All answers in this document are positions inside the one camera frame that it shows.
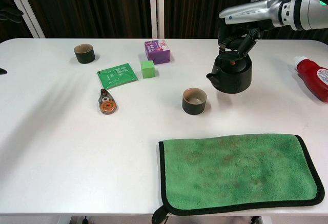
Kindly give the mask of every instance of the cup rim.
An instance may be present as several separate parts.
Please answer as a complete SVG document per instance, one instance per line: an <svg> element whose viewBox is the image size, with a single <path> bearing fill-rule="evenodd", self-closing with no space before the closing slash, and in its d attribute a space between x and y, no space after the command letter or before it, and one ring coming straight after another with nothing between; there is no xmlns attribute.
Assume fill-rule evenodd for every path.
<svg viewBox="0 0 328 224"><path fill-rule="evenodd" d="M87 50L84 50L84 51L80 51L80 50L78 49L78 48L80 48L80 47L88 47L88 49L87 49ZM74 47L74 52L75 52L75 53L79 53L79 54L83 54L83 53L87 53L87 52L92 51L92 49L93 49L93 47L92 47L91 44L80 44L80 45Z"/></svg>
<svg viewBox="0 0 328 224"><path fill-rule="evenodd" d="M187 101L186 98L185 98L185 94L186 94L187 91L190 91L190 90L195 90L195 91L197 91L197 92L203 94L203 95L205 96L205 100L202 101L202 102L199 103L199 104L193 104L193 103ZM187 103L189 103L189 104L191 104L191 105L202 105L202 104L204 104L204 103L206 102L206 100L207 100L207 95L206 95L206 93L205 93L202 89L200 89L200 88L197 88L197 87L190 87L190 88L184 90L184 92L183 92L183 94L182 94L182 98L183 98L183 100L184 100L185 102L187 102Z"/></svg>

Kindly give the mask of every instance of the dark curtain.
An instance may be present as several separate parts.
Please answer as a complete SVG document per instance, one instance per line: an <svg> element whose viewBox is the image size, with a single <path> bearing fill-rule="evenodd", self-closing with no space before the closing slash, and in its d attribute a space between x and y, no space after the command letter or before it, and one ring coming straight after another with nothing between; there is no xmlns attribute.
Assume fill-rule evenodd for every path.
<svg viewBox="0 0 328 224"><path fill-rule="evenodd" d="M165 0L165 38L218 38L218 15L251 0Z"/></svg>
<svg viewBox="0 0 328 224"><path fill-rule="evenodd" d="M16 7L13 0L0 0L3 3ZM30 30L26 23L13 23L11 21L0 21L0 43L12 38L31 38Z"/></svg>
<svg viewBox="0 0 328 224"><path fill-rule="evenodd" d="M28 0L49 38L148 38L150 0Z"/></svg>
<svg viewBox="0 0 328 224"><path fill-rule="evenodd" d="M265 39L313 39L328 44L328 29L306 31L293 31L291 27L284 26L265 32Z"/></svg>

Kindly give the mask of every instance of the green towel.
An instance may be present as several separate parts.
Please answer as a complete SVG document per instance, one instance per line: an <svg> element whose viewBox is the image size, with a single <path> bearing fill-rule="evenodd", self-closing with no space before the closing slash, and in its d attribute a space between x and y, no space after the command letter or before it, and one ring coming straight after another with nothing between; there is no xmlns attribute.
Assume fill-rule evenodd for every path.
<svg viewBox="0 0 328 224"><path fill-rule="evenodd" d="M174 139L160 142L159 149L161 210L175 215L309 206L324 197L299 136Z"/></svg>

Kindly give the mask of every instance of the dark green teacup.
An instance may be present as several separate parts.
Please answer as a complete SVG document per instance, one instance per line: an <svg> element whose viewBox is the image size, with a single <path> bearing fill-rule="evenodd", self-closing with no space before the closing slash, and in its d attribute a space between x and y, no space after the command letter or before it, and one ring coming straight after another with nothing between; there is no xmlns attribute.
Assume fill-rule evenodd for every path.
<svg viewBox="0 0 328 224"><path fill-rule="evenodd" d="M188 88L182 95L182 108L188 114L198 115L203 112L206 99L206 93L202 89Z"/></svg>
<svg viewBox="0 0 328 224"><path fill-rule="evenodd" d="M74 52L78 62L81 64L88 64L95 59L93 47L90 44L75 46Z"/></svg>

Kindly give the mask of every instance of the green cube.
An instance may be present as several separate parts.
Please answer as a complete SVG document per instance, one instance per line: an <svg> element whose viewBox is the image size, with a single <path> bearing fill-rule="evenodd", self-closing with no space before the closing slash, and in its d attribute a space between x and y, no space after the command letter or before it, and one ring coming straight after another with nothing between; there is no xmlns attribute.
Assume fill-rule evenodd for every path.
<svg viewBox="0 0 328 224"><path fill-rule="evenodd" d="M141 62L141 71L143 78L155 77L155 67L153 61Z"/></svg>

